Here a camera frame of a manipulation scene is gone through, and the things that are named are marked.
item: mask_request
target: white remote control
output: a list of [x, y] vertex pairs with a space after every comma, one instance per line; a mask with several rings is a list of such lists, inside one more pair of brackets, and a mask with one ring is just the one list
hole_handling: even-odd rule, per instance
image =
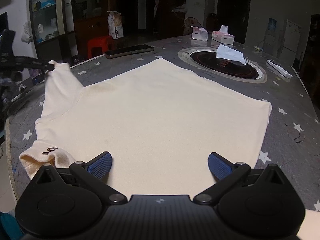
[[292, 75], [290, 75], [290, 73], [286, 70], [284, 70], [282, 67], [280, 67], [279, 65], [275, 64], [274, 62], [272, 62], [271, 60], [267, 59], [267, 63], [269, 65], [271, 65], [272, 67], [274, 67], [277, 71], [279, 71], [282, 75], [284, 75], [286, 78], [292, 78]]

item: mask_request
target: gray star-patterned surface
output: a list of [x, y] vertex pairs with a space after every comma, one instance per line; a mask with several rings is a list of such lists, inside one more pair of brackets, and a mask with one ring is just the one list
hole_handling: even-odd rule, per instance
[[[235, 44], [234, 49], [243, 52], [244, 57], [264, 68], [268, 76], [267, 82], [259, 84], [235, 81], [196, 68], [178, 57], [178, 52], [181, 49], [197, 47], [199, 46], [198, 42], [192, 40], [190, 35], [154, 41], [148, 43], [148, 45], [154, 47], [152, 52], [114, 59], [99, 57], [78, 65], [72, 68], [71, 71], [84, 86], [87, 86], [110, 79], [147, 64], [155, 60], [157, 56], [162, 56], [162, 58], [179, 67], [192, 70], [201, 77], [213, 80], [251, 98], [257, 100], [263, 98], [271, 102], [273, 109], [261, 148], [262, 152], [268, 152], [268, 158], [271, 161], [266, 161], [264, 164], [262, 160], [258, 159], [255, 167], [265, 168], [269, 163], [278, 164], [297, 190], [305, 207], [315, 210], [314, 204], [317, 203], [320, 197], [320, 125], [315, 122], [318, 117], [311, 100], [292, 68], [282, 64], [292, 75], [290, 80], [286, 79], [276, 70], [266, 65], [267, 59], [275, 62], [278, 62], [278, 59], [261, 52], [255, 52], [253, 48], [242, 44]], [[207, 43], [201, 41], [201, 46], [217, 48], [219, 43], [212, 41], [209, 37]], [[86, 71], [86, 74], [78, 75], [81, 71]], [[36, 140], [34, 123], [41, 116], [42, 106], [39, 106], [39, 104], [43, 100], [44, 84], [40, 84], [29, 92], [26, 97], [17, 100], [12, 106], [12, 111], [16, 109], [16, 112], [10, 116], [10, 158], [17, 197], [22, 194], [29, 182], [29, 178], [19, 161], [19, 154], [29, 148]], [[284, 109], [287, 114], [283, 115], [278, 111], [278, 108]], [[300, 124], [303, 131], [299, 133], [294, 129], [293, 123]], [[32, 135], [29, 140], [22, 140], [23, 134], [27, 133], [28, 130]]]

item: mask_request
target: box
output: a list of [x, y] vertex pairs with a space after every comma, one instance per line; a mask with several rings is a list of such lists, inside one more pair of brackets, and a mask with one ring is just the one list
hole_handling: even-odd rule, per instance
[[219, 31], [212, 31], [212, 39], [223, 44], [233, 45], [235, 37], [228, 34], [228, 26], [222, 25]]
[[199, 41], [208, 40], [208, 32], [205, 28], [192, 27], [192, 36], [191, 38]]

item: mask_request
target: teal fabric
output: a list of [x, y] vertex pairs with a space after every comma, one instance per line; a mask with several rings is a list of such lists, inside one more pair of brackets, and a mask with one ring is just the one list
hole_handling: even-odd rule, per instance
[[23, 233], [16, 219], [8, 213], [0, 212], [0, 239], [18, 240], [23, 237]]

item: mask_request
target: tissue paper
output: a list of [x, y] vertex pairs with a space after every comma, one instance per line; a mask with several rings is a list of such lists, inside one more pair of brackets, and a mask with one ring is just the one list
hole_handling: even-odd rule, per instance
[[221, 25], [221, 28], [219, 30], [221, 33], [228, 33], [228, 26]]
[[217, 49], [217, 58], [239, 61], [245, 65], [245, 60], [243, 58], [242, 52], [239, 52], [222, 44], [220, 44]]

